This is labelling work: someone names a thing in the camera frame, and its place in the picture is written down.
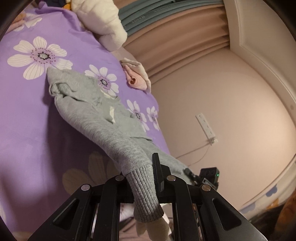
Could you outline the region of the grey knit sweatshirt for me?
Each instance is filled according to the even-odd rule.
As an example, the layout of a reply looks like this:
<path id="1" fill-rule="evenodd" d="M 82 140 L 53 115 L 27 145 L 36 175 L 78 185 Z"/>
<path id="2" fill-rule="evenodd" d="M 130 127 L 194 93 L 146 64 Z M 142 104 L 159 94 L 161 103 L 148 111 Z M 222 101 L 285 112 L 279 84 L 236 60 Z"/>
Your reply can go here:
<path id="1" fill-rule="evenodd" d="M 97 144 L 129 182 L 134 195 L 134 217 L 149 223 L 163 217 L 157 199 L 152 154 L 171 173 L 190 183 L 185 165 L 157 147 L 139 119 L 119 97 L 108 97 L 93 77 L 73 70 L 47 69 L 49 93 L 62 118 Z"/>

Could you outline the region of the white wall power outlet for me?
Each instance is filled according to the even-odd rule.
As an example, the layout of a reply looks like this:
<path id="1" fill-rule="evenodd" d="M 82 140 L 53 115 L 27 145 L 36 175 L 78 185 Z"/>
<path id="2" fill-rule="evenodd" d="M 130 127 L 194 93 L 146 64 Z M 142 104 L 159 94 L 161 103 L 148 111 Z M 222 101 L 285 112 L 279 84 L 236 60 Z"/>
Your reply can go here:
<path id="1" fill-rule="evenodd" d="M 210 145 L 213 145 L 218 142 L 217 137 L 215 133 L 213 132 L 212 128 L 210 127 L 208 121 L 206 120 L 203 113 L 197 114 L 196 119 L 201 126 L 201 129 L 203 130 L 208 142 Z"/>

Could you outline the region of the pink and cream folded garment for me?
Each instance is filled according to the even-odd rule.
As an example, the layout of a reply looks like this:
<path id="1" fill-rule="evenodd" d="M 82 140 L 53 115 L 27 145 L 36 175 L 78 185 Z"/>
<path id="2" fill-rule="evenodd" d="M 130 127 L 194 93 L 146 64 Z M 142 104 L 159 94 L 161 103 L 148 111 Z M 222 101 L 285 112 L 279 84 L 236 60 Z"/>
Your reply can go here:
<path id="1" fill-rule="evenodd" d="M 130 87 L 151 93 L 151 81 L 140 62 L 123 58 L 120 63 Z"/>

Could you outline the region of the white plush blanket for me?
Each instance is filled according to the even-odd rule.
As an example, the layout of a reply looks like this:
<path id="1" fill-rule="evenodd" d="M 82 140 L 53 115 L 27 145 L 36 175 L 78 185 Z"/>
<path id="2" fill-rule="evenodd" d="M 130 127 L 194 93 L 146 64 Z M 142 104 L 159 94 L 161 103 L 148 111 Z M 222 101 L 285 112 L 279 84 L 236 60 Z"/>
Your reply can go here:
<path id="1" fill-rule="evenodd" d="M 127 32 L 113 1 L 71 1 L 71 10 L 88 30 L 97 35 L 97 40 L 108 51 L 118 50 L 126 42 Z"/>

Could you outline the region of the purple floral bed sheet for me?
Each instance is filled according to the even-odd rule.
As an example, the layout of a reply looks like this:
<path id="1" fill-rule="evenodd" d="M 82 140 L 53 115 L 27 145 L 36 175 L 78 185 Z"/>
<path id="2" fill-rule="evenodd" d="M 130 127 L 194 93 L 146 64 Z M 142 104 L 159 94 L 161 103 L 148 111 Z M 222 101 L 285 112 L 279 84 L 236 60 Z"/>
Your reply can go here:
<path id="1" fill-rule="evenodd" d="M 67 124 L 48 92 L 47 68 L 97 77 L 107 93 L 135 108 L 147 135 L 164 152 L 158 103 L 126 83 L 116 54 L 83 29 L 68 10 L 41 3 L 1 40 L 1 217 L 17 240 L 30 235 L 82 184 L 116 175 L 111 160 Z"/>

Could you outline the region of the teal pleated curtain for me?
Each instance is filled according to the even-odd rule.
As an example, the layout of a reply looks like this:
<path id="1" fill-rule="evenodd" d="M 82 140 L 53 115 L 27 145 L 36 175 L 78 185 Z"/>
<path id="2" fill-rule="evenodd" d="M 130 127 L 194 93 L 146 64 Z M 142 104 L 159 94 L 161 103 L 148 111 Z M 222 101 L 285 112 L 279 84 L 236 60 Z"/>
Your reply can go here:
<path id="1" fill-rule="evenodd" d="M 213 6 L 223 1 L 134 1 L 119 10 L 119 19 L 130 36 L 144 27 L 170 15 L 203 6 Z"/>

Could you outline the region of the white door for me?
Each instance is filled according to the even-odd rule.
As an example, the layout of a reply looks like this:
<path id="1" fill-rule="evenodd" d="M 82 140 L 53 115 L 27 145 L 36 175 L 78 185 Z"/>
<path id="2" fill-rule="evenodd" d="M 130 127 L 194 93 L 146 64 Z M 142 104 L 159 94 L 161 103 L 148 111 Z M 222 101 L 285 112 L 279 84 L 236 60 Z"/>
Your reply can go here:
<path id="1" fill-rule="evenodd" d="M 225 1 L 230 49 L 254 68 L 295 120 L 295 39 L 264 1 Z"/>

